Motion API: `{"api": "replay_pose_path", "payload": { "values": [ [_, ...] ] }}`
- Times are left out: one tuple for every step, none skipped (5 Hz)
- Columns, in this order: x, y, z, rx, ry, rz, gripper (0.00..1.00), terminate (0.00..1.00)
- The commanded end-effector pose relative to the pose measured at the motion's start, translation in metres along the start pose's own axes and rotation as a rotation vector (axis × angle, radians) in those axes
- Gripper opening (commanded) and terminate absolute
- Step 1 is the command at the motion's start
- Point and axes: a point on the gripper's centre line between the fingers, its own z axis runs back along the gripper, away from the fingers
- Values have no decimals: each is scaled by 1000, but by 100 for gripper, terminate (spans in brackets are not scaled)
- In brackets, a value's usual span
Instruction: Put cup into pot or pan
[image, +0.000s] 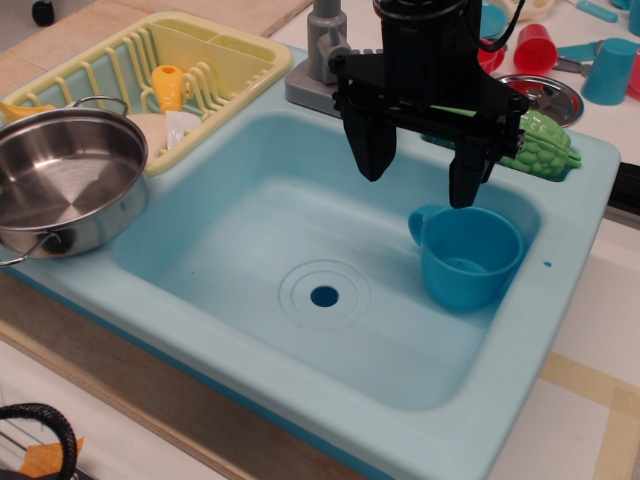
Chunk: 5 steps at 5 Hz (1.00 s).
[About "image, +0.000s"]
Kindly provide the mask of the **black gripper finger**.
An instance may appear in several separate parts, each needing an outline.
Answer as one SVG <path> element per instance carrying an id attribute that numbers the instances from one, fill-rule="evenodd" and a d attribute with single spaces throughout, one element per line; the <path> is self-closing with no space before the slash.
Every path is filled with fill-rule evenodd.
<path id="1" fill-rule="evenodd" d="M 344 131 L 358 170 L 370 182 L 379 180 L 395 158 L 396 127 L 378 113 L 346 108 Z"/>
<path id="2" fill-rule="evenodd" d="M 496 160 L 487 143 L 457 142 L 449 165 L 449 202 L 454 209 L 474 204 L 480 186 L 486 183 Z"/>

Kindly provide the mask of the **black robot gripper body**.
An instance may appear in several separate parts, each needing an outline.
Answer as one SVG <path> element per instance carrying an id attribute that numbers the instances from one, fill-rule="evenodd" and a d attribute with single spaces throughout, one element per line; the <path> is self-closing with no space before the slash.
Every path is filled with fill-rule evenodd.
<path id="1" fill-rule="evenodd" d="M 528 102 L 485 73 L 478 50 L 485 44 L 479 1 L 376 1 L 383 48 L 339 55 L 329 62 L 338 79 L 335 108 L 381 114 L 397 128 L 453 143 L 487 143 L 495 160 L 515 156 Z"/>

